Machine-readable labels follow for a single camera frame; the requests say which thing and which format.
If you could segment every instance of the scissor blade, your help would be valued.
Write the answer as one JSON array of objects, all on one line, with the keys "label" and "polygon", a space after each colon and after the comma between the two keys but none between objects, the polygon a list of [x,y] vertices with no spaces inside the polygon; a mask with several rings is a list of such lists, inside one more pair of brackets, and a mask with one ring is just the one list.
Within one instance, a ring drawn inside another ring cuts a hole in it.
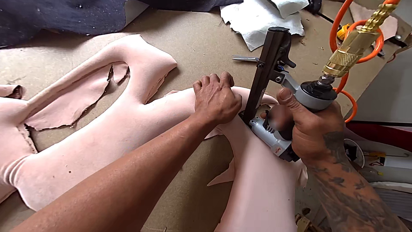
[{"label": "scissor blade", "polygon": [[259,60],[258,57],[244,57],[244,56],[239,56],[239,55],[233,55],[234,60],[241,60],[241,61],[251,61],[251,62],[257,62]]}]

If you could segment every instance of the hand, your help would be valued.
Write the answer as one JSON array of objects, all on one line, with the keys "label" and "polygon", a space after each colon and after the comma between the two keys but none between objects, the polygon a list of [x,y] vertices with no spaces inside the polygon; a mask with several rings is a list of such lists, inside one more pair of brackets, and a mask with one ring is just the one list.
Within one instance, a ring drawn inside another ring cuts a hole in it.
[{"label": "hand", "polygon": [[234,86],[233,77],[228,72],[220,76],[222,79],[216,74],[203,76],[193,84],[195,114],[216,125],[230,122],[242,107],[242,96],[230,88]]},{"label": "hand", "polygon": [[287,106],[293,114],[293,151],[303,162],[328,159],[331,151],[326,148],[323,136],[328,132],[343,131],[344,121],[340,105],[333,102],[328,108],[312,113],[301,105],[287,88],[278,92],[277,100],[279,104]]}]

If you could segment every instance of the dark blue fabric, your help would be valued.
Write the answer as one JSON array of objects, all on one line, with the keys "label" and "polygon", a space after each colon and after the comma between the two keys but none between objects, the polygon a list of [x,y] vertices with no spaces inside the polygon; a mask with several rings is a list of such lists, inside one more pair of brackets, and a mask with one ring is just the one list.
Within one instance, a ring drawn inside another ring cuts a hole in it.
[{"label": "dark blue fabric", "polygon": [[[0,0],[0,47],[17,45],[40,29],[101,35],[117,32],[126,23],[126,0]],[[168,10],[207,12],[214,6],[243,0],[143,0]]]}]

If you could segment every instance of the brass air fitting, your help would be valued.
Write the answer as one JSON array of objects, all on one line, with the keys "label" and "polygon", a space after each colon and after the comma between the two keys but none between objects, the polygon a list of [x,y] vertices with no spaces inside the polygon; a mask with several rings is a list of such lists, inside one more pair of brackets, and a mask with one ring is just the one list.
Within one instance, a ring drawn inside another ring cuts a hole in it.
[{"label": "brass air fitting", "polygon": [[362,29],[355,29],[329,58],[322,72],[330,77],[343,77],[362,58],[364,51],[379,37],[377,29],[396,8],[396,4],[381,4]]}]

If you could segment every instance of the scissors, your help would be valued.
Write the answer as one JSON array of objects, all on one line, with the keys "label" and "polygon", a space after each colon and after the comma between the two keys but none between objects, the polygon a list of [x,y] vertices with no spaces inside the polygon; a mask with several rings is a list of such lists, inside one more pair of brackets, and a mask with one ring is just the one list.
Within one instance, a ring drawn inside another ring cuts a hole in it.
[{"label": "scissors", "polygon": [[[245,57],[245,56],[241,56],[241,55],[232,55],[232,59],[233,60],[240,60],[240,61],[249,61],[249,62],[258,62],[259,61],[259,57]],[[282,61],[279,62],[278,68],[285,71],[285,68],[283,67],[283,65],[285,65],[285,63],[283,63]]]}]

